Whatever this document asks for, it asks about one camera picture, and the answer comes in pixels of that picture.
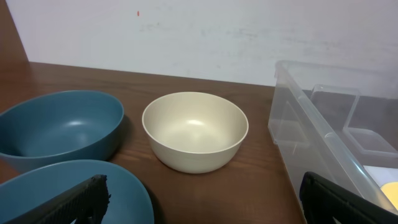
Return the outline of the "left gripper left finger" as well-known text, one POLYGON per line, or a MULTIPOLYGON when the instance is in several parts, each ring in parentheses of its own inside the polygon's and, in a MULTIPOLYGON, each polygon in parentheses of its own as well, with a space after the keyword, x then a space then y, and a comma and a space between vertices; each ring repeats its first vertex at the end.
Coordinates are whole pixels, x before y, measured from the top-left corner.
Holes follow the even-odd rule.
POLYGON ((106 175, 94 175, 6 223, 100 224, 111 198, 106 181, 106 175))

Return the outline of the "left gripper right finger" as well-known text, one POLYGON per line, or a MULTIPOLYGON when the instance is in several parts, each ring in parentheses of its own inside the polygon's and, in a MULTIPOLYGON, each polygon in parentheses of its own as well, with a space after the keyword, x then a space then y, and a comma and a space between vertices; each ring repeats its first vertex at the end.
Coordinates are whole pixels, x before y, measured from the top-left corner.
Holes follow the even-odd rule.
POLYGON ((397 215, 368 202, 314 172, 304 174, 299 199, 308 224, 397 223, 397 215))

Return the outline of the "yellow cup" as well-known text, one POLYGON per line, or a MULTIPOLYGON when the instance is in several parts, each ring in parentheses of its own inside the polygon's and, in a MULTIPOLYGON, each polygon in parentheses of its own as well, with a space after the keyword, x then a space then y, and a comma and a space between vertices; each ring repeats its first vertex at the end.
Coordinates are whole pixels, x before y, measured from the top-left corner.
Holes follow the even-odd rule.
POLYGON ((394 208, 398 210, 398 182, 386 183, 381 187, 381 190, 394 208))

